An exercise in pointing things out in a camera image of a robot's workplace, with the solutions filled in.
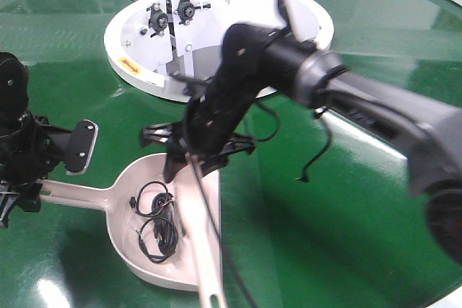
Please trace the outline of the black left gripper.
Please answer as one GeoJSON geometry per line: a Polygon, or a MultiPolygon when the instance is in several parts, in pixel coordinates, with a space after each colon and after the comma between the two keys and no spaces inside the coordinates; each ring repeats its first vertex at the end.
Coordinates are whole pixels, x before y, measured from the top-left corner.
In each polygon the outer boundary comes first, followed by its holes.
{"type": "Polygon", "coordinates": [[[19,128],[1,132],[1,227],[7,228],[9,215],[19,206],[23,211],[38,212],[42,185],[39,179],[64,160],[66,144],[53,136],[69,140],[71,131],[52,126],[42,115],[23,115],[19,128]]]}

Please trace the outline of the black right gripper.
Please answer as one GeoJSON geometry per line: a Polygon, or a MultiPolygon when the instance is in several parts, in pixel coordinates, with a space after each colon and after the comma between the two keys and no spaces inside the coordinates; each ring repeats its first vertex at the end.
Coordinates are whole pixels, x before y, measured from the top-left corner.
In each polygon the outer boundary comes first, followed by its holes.
{"type": "Polygon", "coordinates": [[[204,132],[194,135],[182,122],[144,126],[139,134],[141,146],[159,143],[165,145],[167,156],[163,169],[165,182],[172,182],[175,176],[188,165],[186,155],[196,155],[203,176],[228,165],[228,156],[240,151],[251,154],[256,140],[250,136],[232,133],[213,136],[204,132]]]}

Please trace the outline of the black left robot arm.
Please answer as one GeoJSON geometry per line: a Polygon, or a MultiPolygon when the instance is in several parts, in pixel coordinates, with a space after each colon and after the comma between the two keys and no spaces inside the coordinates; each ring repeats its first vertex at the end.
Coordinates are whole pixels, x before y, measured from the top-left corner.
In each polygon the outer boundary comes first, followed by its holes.
{"type": "Polygon", "coordinates": [[[28,110],[28,69],[19,59],[1,53],[1,227],[7,228],[15,206],[40,210],[39,179],[47,178],[64,159],[65,146],[52,138],[53,131],[70,132],[49,124],[47,117],[28,110]]]}

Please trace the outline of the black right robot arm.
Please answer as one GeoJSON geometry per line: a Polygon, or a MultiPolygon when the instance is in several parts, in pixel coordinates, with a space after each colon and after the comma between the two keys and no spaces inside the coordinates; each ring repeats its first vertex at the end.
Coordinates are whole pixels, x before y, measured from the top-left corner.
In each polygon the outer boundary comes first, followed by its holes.
{"type": "Polygon", "coordinates": [[[299,41],[292,25],[231,25],[222,40],[222,61],[202,84],[177,123],[142,128],[143,146],[163,143],[167,182],[199,158],[204,174],[227,165],[255,141],[235,129],[258,93],[271,87],[310,108],[344,116],[404,155],[409,190],[426,193],[427,226],[443,250],[461,261],[461,109],[351,72],[338,55],[313,41],[299,41]]]}

